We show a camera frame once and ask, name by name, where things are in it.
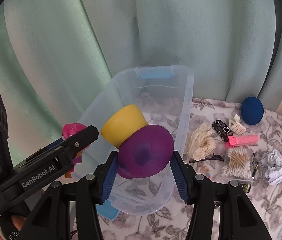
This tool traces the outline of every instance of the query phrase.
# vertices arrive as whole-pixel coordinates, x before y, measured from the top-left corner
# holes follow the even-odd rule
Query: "floral bedsheet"
[[[235,114],[240,115],[241,104],[227,103],[224,101],[193,98],[192,113],[189,124],[189,133],[198,128],[202,123],[212,124],[216,119],[228,123],[229,118]],[[249,146],[256,152],[256,159],[272,149],[278,150],[282,155],[282,116],[269,110],[264,110],[260,123],[254,126],[243,123],[247,128],[245,134],[258,134],[260,141],[257,145]],[[212,135],[217,140],[214,154],[225,155],[225,146],[217,134]],[[187,147],[183,160],[188,163]],[[212,181],[218,182],[221,162],[206,161],[193,164],[194,169],[204,166],[205,175]],[[256,207],[273,240],[282,239],[282,182],[276,186],[269,186],[260,178],[257,172],[250,192],[247,194]],[[146,216],[132,216],[121,212],[114,221],[99,217],[100,225],[105,240],[183,240],[187,234],[193,207],[187,206],[180,199],[177,188],[174,188],[169,202],[160,211]],[[219,209],[215,209],[213,218],[212,239],[218,238]]]

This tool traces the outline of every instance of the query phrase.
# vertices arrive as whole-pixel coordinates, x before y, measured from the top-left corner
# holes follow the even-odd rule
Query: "yellow cup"
[[[136,105],[128,105],[116,112],[101,129],[103,138],[114,147],[119,146],[133,133],[148,125]]]

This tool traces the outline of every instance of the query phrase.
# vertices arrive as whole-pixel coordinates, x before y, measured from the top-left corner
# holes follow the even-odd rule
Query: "silver bolt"
[[[86,177],[85,177],[85,179],[86,180],[93,180],[94,179],[94,175],[93,174],[88,174]]]
[[[196,178],[197,180],[203,180],[203,179],[204,179],[204,176],[203,176],[202,174],[197,174],[197,175],[195,175],[195,178]]]
[[[237,186],[239,186],[239,183],[237,182],[237,180],[231,180],[231,181],[230,181],[230,184],[231,184],[232,187],[237,187]]]
[[[59,187],[59,185],[60,185],[60,181],[57,180],[51,183],[52,187]]]

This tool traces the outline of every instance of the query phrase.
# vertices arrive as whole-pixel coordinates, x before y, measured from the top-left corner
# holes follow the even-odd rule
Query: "purple ball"
[[[146,178],[162,171],[174,149],[173,137],[160,125],[147,125],[119,147],[118,174],[126,179]]]

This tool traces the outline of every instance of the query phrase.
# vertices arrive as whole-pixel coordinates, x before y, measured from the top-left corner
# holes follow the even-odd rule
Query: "toy car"
[[[225,142],[228,141],[228,136],[233,135],[230,128],[221,120],[215,120],[212,123],[212,129],[215,130],[221,136],[221,140]]]

